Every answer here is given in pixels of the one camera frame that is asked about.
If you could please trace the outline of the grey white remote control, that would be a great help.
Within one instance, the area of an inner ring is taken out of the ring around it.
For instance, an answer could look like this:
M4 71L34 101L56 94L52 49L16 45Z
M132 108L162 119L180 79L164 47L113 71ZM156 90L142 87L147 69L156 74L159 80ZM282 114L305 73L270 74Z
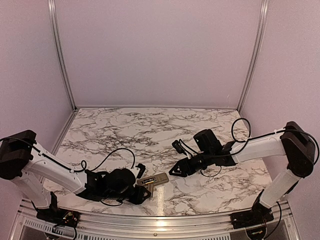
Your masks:
M136 184L139 186L148 186L148 185L158 186L168 182L169 182L168 175L165 172L162 172L152 176L140 178L136 181Z

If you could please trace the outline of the grey battery compartment cover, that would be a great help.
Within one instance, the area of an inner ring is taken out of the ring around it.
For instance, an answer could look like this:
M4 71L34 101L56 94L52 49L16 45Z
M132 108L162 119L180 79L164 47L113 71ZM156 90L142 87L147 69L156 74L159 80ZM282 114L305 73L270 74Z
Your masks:
M153 192L154 192L154 184L148 184L147 185L147 190L150 192L150 198L153 197Z

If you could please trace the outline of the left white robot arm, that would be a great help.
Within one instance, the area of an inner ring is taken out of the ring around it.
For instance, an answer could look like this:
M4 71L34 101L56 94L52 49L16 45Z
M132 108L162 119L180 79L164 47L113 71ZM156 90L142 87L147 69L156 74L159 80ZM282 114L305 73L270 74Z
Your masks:
M95 172L87 169L85 161L81 169L62 161L36 141L36 133L25 130L0 140L0 177L11 181L53 223L63 219L63 211L55 202L54 193L43 187L42 176L69 190L79 198L102 202L115 200L118 204L128 201L140 205L151 197L144 186L137 185L145 171L143 164L131 168L117 168L111 172Z

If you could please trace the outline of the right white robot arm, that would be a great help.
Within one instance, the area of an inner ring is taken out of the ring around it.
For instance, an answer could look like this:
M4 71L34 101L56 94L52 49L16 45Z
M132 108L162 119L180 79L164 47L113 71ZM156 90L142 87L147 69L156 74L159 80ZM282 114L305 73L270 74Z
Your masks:
M300 179L309 176L320 157L315 138L294 121L289 121L284 128L244 142L233 140L222 145L210 129L198 132L193 138L200 152L177 161L169 170L171 176L185 178L211 165L232 167L254 159L286 156L286 169L258 195L248 212L247 219L252 224L260 223L282 196L288 194Z

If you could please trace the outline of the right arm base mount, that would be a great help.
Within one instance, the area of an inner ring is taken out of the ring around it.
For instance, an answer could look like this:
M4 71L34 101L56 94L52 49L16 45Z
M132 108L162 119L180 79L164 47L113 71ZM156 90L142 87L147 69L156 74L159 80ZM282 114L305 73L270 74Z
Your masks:
M262 193L263 191L257 196L250 210L238 211L230 215L231 224L234 229L266 224L274 220L272 209L260 204Z

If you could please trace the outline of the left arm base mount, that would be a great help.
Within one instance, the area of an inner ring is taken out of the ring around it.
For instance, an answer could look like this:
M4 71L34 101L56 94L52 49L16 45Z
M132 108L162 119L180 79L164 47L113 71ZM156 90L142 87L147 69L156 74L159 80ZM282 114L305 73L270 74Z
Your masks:
M35 208L36 217L40 220L55 224L54 227L67 226L76 228L80 213L74 210L68 210L58 207L57 196L50 192L50 203L47 208Z

